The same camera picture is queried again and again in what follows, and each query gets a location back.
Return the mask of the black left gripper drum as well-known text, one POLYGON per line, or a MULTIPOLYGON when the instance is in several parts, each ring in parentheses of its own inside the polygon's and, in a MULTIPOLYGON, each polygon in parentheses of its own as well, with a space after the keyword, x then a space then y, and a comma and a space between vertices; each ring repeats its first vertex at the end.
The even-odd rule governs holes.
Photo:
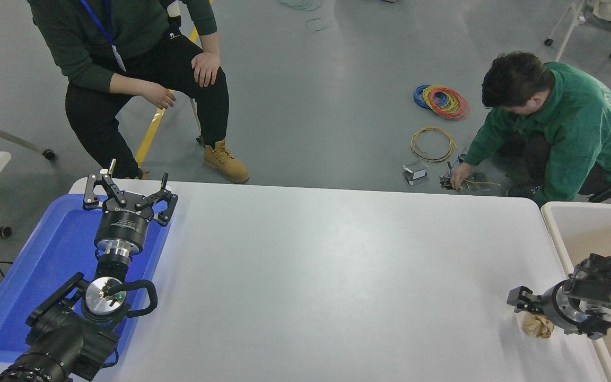
POLYGON ((103 252, 119 247, 128 250, 130 254, 141 253, 148 225, 153 218, 152 207, 147 206, 138 211, 119 206, 109 210, 104 206, 101 211, 102 217, 95 234, 95 247, 103 252))

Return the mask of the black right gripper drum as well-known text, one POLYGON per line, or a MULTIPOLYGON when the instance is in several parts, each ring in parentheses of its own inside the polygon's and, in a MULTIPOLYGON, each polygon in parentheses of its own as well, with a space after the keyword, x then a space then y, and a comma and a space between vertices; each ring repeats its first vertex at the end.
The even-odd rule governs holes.
POLYGON ((577 333, 577 310, 570 298, 563 292, 563 282, 547 290, 540 297, 543 315, 555 326, 563 329, 565 334, 577 333))

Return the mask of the crouching person's right hand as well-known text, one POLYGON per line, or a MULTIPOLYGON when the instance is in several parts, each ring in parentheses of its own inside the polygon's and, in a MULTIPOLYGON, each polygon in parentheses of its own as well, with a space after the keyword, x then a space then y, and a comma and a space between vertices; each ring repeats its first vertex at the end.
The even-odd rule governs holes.
POLYGON ((465 179, 470 176, 472 170, 473 165, 468 164, 467 162, 461 162, 457 167, 452 169, 452 174, 449 179, 451 188, 457 192, 461 191, 461 185, 465 179))

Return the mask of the seated person's left hand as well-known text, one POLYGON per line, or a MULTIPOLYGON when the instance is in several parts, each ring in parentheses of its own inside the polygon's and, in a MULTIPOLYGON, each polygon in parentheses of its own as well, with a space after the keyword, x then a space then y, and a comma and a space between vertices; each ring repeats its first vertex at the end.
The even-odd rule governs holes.
POLYGON ((216 84, 221 56, 217 51, 203 51, 191 60, 194 80, 201 88, 216 84))

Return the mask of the seated person's right hand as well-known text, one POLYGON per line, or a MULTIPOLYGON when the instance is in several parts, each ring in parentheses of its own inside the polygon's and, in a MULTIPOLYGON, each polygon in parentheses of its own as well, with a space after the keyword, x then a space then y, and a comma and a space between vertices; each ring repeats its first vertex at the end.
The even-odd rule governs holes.
POLYGON ((143 97, 146 101, 162 110, 173 107, 176 101, 176 97, 174 96, 172 90, 169 90, 154 82, 144 82, 140 93, 141 97, 143 97))

